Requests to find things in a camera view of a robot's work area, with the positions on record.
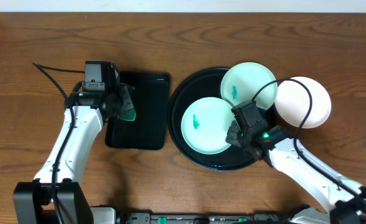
green mark on plate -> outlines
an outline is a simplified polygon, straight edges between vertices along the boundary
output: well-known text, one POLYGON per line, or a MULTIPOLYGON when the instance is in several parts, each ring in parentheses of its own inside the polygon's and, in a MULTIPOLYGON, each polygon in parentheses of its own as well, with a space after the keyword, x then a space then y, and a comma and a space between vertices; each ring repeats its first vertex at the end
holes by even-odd
POLYGON ((232 99, 233 100, 236 100, 237 99, 237 95, 238 95, 237 87, 236 86, 232 86, 232 99))
POLYGON ((194 118, 194 128, 195 128, 196 130, 198 130, 199 122, 198 122, 198 120, 197 120, 197 119, 195 119, 195 114, 194 114, 193 118, 194 118))

wood grain surface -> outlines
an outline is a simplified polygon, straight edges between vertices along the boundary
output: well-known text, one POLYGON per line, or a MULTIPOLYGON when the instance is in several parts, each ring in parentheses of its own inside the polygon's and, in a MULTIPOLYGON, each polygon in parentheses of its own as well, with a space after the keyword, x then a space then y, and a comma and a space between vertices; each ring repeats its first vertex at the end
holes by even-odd
MULTIPOLYGON (((16 222, 14 187, 32 180, 63 122, 61 94, 32 62, 83 70, 86 60, 169 72, 170 93, 198 70, 241 62, 260 62, 277 78, 314 78, 331 95, 332 113, 300 139, 366 185, 366 14, 0 13, 0 223, 16 222)), ((66 90, 83 78, 50 74, 66 90)), ((104 138, 105 130, 83 177, 90 205, 167 213, 321 209, 264 162, 215 172, 185 158, 169 134, 159 151, 111 149, 104 138)))

black plate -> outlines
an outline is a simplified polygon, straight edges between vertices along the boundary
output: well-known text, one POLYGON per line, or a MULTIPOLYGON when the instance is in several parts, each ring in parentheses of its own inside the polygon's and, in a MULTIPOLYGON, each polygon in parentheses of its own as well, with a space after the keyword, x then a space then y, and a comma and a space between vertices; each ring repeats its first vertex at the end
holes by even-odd
POLYGON ((229 68, 209 68, 196 72, 177 87, 168 105, 168 129, 177 148, 189 160, 212 170, 236 170, 255 162, 248 149, 237 146, 230 146, 225 151, 212 155, 196 152, 187 145, 181 133, 181 119, 190 104, 204 97, 221 98, 220 84, 228 70, 229 68))
POLYGON ((163 147, 170 79, 167 73, 121 72, 121 83, 133 86, 135 121, 108 119, 106 145, 115 148, 163 147))

cable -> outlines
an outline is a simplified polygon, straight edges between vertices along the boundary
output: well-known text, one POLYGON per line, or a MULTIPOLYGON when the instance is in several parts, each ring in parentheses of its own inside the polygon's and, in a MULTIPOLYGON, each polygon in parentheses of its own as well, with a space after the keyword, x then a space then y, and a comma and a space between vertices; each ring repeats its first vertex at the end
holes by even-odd
POLYGON ((71 136, 71 133, 75 127, 75 114, 73 112, 73 108, 71 106, 71 103, 69 102, 69 99, 67 97, 67 95, 65 94, 64 90, 61 88, 61 86, 43 69, 45 67, 42 68, 41 65, 39 65, 38 63, 32 62, 50 81, 52 81, 52 83, 58 88, 58 90, 60 91, 60 93, 64 96, 65 101, 67 102, 68 108, 70 109, 70 113, 71 113, 71 123, 70 123, 70 128, 65 136, 65 139, 60 147, 60 150, 57 153, 55 162, 53 164, 53 171, 52 171, 52 197, 53 197, 53 203, 54 203, 54 209, 56 210, 57 213, 57 218, 58 218, 58 222, 61 224, 64 224, 64 220, 61 214, 61 209, 60 209, 60 205, 58 204, 58 199, 57 199, 57 191, 56 191, 56 181, 57 181, 57 172, 58 172, 58 165, 60 164, 60 159, 61 156, 63 154, 64 148, 68 142, 68 139, 71 136))
POLYGON ((336 184, 338 187, 344 189, 345 191, 347 191, 348 193, 350 193, 351 195, 353 195, 362 205, 364 205, 366 207, 366 200, 364 200, 359 194, 357 194, 356 192, 354 192, 352 189, 350 189, 348 186, 346 186, 345 184, 343 184, 341 182, 341 180, 336 180, 335 178, 333 178, 332 176, 330 176, 329 174, 327 174, 326 172, 324 172, 323 170, 321 170, 318 166, 314 165, 310 160, 307 159, 307 157, 303 154, 302 151, 299 150, 298 146, 297 146, 297 139, 299 136, 299 133, 301 131, 301 129, 303 128, 310 112, 311 109, 313 108, 313 97, 311 96, 310 91, 308 90, 308 88, 302 84, 301 82, 299 82, 298 80, 292 79, 292 78, 282 78, 279 80, 274 80, 271 81, 269 83, 267 83, 266 85, 264 85, 263 87, 261 87, 261 89, 258 90, 258 92, 256 92, 256 94, 253 96, 252 101, 255 101, 256 97, 258 96, 258 94, 263 91, 267 86, 279 82, 279 81, 293 81, 298 83, 299 85, 301 85, 308 94, 309 97, 309 107, 308 107, 308 111, 306 113, 306 116, 304 116, 302 122, 300 123, 297 132, 293 138, 293 146, 295 147, 295 150, 299 156, 299 158, 301 157, 310 167, 312 167, 315 171, 319 172, 320 174, 322 174, 323 176, 325 176, 327 179, 329 179, 332 183, 336 184))
POLYGON ((46 68, 46 69, 49 69, 49 70, 54 70, 54 71, 59 71, 59 72, 75 72, 75 73, 85 73, 85 71, 78 71, 78 70, 68 70, 68 69, 60 69, 60 68, 52 68, 52 67, 48 67, 48 66, 45 66, 45 65, 39 65, 40 67, 42 68, 46 68))

black cable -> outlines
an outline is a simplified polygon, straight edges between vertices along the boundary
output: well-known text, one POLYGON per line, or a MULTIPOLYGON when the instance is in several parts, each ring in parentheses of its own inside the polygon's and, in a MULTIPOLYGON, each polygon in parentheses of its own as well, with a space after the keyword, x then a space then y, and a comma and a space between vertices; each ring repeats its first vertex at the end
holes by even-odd
POLYGON ((58 165, 60 164, 60 159, 61 156, 63 154, 64 148, 68 142, 68 139, 71 136, 71 133, 75 127, 75 114, 73 112, 73 108, 71 106, 71 103, 69 102, 69 99, 67 97, 67 95, 65 94, 65 92, 63 91, 63 89, 61 88, 61 86, 42 68, 41 65, 39 65, 38 63, 32 62, 50 81, 52 81, 52 83, 58 88, 58 90, 60 91, 60 93, 64 96, 65 101, 67 102, 68 108, 70 109, 70 113, 71 113, 71 123, 70 123, 70 128, 65 136, 65 139, 60 147, 60 150, 57 153, 55 162, 53 164, 53 171, 52 171, 52 197, 53 197, 53 203, 54 203, 54 209, 56 210, 57 213, 57 218, 58 218, 58 222, 61 224, 64 224, 64 220, 62 217, 62 213, 61 213, 61 209, 60 209, 60 205, 58 204, 58 199, 57 199, 57 191, 56 191, 56 181, 57 181, 57 172, 58 172, 58 165))
POLYGON ((54 71, 59 71, 59 72, 75 72, 75 73, 85 73, 85 71, 78 71, 78 70, 68 70, 68 69, 60 69, 60 68, 52 68, 52 67, 48 67, 45 65, 39 65, 42 68, 46 68, 49 70, 54 70, 54 71))
POLYGON ((296 132, 296 134, 295 134, 295 136, 293 138, 293 146, 295 147, 295 150, 296 150, 299 158, 301 157, 310 167, 312 167, 315 171, 317 171, 320 174, 322 174, 323 176, 325 176, 332 183, 336 184, 338 187, 344 189, 345 191, 347 191, 348 193, 350 193, 351 195, 353 195, 362 205, 364 205, 366 207, 366 200, 364 200, 359 194, 357 194, 352 189, 350 189, 348 186, 346 186, 345 184, 343 184, 341 182, 341 180, 336 180, 335 178, 333 178, 332 176, 330 176, 329 174, 327 174, 326 172, 324 172, 323 170, 321 170, 318 166, 314 165, 309 159, 307 159, 307 157, 303 154, 303 152, 299 150, 299 148, 297 146, 297 139, 298 139, 298 136, 299 136, 299 133, 300 133, 301 129, 304 126, 304 123, 306 122, 306 120, 307 120, 307 118, 308 118, 308 116, 309 116, 309 114, 311 112, 311 109, 313 108, 313 97, 311 96, 310 91, 308 90, 308 88, 304 84, 302 84, 298 80, 295 80, 295 79, 292 79, 292 78, 282 78, 282 79, 279 79, 279 80, 274 80, 274 81, 271 81, 271 82, 267 83, 263 87, 261 87, 261 89, 259 89, 259 91, 253 96, 252 101, 255 101, 255 99, 258 96, 258 94, 262 90, 264 90, 267 86, 269 86, 269 85, 271 85, 273 83, 279 82, 279 81, 293 81, 293 82, 298 83, 299 85, 301 85, 307 91, 307 94, 308 94, 308 97, 309 97, 308 111, 306 113, 306 116, 304 116, 302 122, 300 123, 300 125, 299 125, 299 127, 297 129, 297 132, 296 132))

